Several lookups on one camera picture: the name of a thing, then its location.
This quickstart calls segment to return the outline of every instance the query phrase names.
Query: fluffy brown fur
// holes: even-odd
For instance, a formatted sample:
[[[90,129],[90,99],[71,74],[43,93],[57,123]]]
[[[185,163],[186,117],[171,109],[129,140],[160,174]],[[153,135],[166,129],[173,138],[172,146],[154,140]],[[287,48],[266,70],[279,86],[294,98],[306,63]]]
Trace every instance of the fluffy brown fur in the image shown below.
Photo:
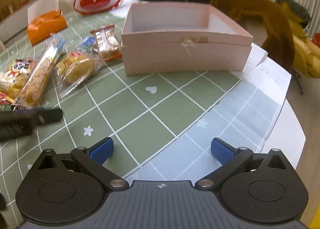
[[[259,19],[268,34],[262,48],[270,58],[291,72],[294,61],[292,32],[286,15],[277,3],[270,0],[211,0],[210,4],[237,22]]]

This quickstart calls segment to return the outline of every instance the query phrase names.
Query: orange tissue box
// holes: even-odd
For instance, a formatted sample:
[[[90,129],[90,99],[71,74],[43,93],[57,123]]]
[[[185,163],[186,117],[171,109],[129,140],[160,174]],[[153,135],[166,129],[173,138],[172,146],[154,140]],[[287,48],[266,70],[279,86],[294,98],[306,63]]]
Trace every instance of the orange tissue box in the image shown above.
[[[38,16],[29,24],[27,34],[34,46],[38,42],[50,37],[51,33],[56,33],[67,28],[66,19],[61,15],[61,11],[51,11]]]

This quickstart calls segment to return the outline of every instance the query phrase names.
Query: candy wrapper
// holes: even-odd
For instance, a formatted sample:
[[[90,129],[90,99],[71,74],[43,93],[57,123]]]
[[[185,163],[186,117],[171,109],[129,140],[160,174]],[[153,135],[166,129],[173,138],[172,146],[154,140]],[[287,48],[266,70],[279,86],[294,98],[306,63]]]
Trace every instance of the candy wrapper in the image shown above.
[[[85,37],[77,45],[77,50],[90,52],[92,50],[92,47],[95,45],[95,42],[96,42],[95,37],[93,36]]]
[[[115,37],[115,25],[108,25],[90,32],[96,37],[97,53],[104,61],[122,57],[119,42]]]
[[[18,104],[24,107],[40,104],[48,79],[62,54],[65,42],[66,40],[60,35],[52,35],[17,97]]]
[[[74,51],[65,56],[55,67],[60,96],[66,96],[83,81],[97,73],[103,64],[103,61],[92,53]]]
[[[15,59],[5,73],[0,73],[0,92],[16,99],[35,64],[30,58]]]

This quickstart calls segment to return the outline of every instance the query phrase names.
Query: pink box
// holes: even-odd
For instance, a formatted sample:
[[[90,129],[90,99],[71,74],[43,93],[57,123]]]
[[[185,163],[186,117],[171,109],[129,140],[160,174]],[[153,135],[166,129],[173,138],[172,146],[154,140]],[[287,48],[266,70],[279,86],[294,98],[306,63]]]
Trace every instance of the pink box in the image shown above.
[[[132,4],[122,30],[127,75],[156,72],[241,71],[253,37],[208,4]]]

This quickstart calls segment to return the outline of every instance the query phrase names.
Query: bread package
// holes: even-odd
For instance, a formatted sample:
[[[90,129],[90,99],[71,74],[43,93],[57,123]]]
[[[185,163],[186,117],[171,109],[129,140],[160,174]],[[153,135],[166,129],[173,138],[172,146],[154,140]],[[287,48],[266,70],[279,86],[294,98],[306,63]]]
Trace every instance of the bread package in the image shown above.
[[[60,96],[66,96],[96,73],[103,64],[101,59],[86,51],[73,51],[66,55],[55,67],[55,77]]]
[[[52,35],[17,97],[18,104],[26,107],[40,104],[48,79],[62,54],[65,42],[66,40],[60,35]]]

